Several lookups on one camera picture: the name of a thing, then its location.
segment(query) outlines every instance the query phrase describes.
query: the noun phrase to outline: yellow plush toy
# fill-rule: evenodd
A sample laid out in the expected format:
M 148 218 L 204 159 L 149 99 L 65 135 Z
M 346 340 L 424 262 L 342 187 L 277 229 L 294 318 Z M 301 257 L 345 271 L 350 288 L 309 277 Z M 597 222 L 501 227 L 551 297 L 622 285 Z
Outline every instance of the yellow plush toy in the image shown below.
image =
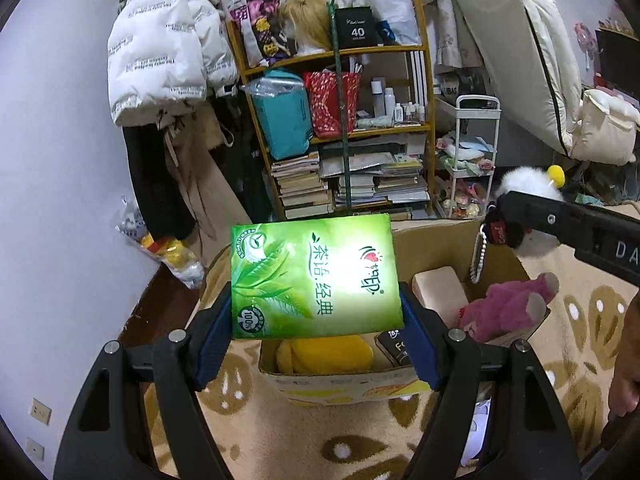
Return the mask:
M 276 362 L 283 374 L 353 374 L 371 370 L 373 350 L 358 335 L 285 339 Z

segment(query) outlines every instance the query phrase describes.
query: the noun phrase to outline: electrical outlet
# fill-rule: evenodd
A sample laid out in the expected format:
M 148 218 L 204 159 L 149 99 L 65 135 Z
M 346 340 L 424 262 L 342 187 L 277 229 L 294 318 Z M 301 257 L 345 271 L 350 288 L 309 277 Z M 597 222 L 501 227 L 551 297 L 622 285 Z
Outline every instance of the electrical outlet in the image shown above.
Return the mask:
M 44 446 L 38 444 L 35 440 L 27 438 L 27 445 L 24 450 L 34 460 L 44 460 Z
M 33 399 L 30 415 L 36 420 L 39 420 L 45 426 L 48 426 L 49 420 L 51 419 L 51 408 L 49 406 L 45 406 L 38 399 Z

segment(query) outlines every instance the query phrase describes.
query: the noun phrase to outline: black handheld tool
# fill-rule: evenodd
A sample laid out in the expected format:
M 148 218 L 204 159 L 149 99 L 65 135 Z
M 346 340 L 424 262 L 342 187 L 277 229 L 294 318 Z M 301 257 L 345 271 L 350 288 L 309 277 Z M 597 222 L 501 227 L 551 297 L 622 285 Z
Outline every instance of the black handheld tool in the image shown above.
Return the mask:
M 510 191 L 488 207 L 485 234 L 517 248 L 527 228 L 555 236 L 575 258 L 640 286 L 640 221 L 601 207 Z

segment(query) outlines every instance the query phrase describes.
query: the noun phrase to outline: tissue package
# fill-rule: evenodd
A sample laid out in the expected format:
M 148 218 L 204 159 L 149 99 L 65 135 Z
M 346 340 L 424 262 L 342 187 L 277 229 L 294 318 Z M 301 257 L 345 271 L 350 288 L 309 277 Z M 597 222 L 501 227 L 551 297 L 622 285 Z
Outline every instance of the tissue package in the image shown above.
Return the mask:
M 404 326 L 386 214 L 232 228 L 234 337 L 324 337 Z

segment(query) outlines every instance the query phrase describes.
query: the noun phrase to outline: teal bag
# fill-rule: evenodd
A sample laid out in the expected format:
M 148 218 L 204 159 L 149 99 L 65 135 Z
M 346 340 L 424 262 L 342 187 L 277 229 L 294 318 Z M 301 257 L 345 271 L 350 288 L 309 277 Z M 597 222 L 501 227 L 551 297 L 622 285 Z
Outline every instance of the teal bag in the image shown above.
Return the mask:
M 296 74 L 277 68 L 267 70 L 264 75 L 303 82 Z M 275 160 L 306 153 L 313 133 L 309 99 L 304 86 L 275 97 L 254 96 L 254 104 L 260 127 Z

